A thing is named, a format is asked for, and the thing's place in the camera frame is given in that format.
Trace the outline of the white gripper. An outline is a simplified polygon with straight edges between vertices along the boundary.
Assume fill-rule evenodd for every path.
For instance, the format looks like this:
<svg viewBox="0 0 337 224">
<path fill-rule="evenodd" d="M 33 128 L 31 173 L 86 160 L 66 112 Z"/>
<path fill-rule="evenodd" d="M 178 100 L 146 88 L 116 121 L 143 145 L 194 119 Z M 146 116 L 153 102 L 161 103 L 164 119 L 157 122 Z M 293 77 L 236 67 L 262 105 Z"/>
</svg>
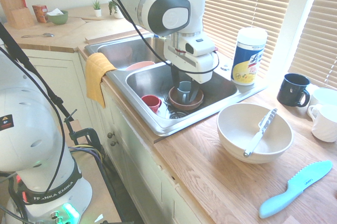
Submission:
<svg viewBox="0 0 337 224">
<path fill-rule="evenodd" d="M 212 78 L 214 59 L 212 53 L 194 56 L 189 52 L 178 52 L 172 46 L 164 46 L 164 57 L 171 65 L 171 76 L 176 89 L 180 86 L 180 70 L 192 78 L 189 102 L 191 103 L 199 91 L 200 84 Z"/>
</svg>

